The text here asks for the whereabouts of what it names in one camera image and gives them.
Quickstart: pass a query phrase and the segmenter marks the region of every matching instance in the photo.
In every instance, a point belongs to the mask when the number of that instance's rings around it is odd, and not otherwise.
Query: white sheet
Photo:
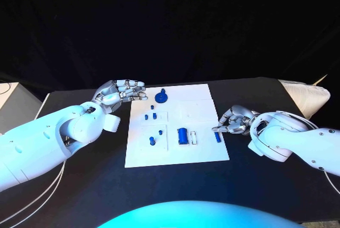
[[[162,87],[147,88],[149,100],[131,103],[126,168],[229,160],[222,133],[218,143],[212,132],[218,114],[208,84],[163,88],[169,96],[166,103],[159,104],[154,100]],[[188,129],[191,144],[179,145],[179,128]],[[198,144],[192,144],[192,131]]]

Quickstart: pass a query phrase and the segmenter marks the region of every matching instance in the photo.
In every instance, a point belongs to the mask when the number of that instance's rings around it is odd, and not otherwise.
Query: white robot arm
[[[248,147],[260,156],[284,162],[296,153],[316,169],[340,176],[340,131],[319,129],[303,117],[283,111],[260,114],[234,105],[212,130],[251,135]]]
[[[117,131],[121,119],[110,113],[123,102],[147,100],[144,90],[143,82],[108,81],[91,102],[51,113],[0,136],[0,191],[46,173],[97,140],[103,129]]]

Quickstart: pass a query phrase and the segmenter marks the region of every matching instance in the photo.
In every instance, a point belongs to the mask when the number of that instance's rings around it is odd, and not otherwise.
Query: blue object
[[[219,137],[218,132],[215,132],[215,137],[216,137],[216,141],[218,141],[218,143],[219,143],[219,142],[221,142],[221,137]]]
[[[189,144],[186,128],[179,129],[179,144]]]
[[[156,141],[154,141],[154,138],[150,137],[150,144],[154,146],[156,145]]]
[[[169,99],[169,96],[166,94],[166,90],[162,89],[162,92],[154,96],[154,100],[159,104],[165,103]]]
[[[173,201],[142,207],[100,228],[303,228],[297,223],[255,209],[208,201]]]

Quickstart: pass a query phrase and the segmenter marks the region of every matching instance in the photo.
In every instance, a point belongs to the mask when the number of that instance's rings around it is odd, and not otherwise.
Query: black curtain
[[[111,79],[273,77],[340,66],[339,0],[0,0],[0,79],[44,98]]]

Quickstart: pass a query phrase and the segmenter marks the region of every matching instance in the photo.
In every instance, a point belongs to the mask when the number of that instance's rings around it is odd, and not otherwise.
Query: small blue piece
[[[179,129],[179,144],[189,144],[186,128]]]
[[[150,137],[150,144],[154,146],[156,145],[156,141],[154,141],[154,138]]]
[[[159,104],[165,103],[169,99],[169,96],[166,94],[166,90],[162,89],[162,92],[154,96],[154,100]]]
[[[215,137],[216,137],[216,141],[218,141],[218,143],[219,143],[219,142],[221,142],[221,137],[219,137],[218,132],[215,132]]]

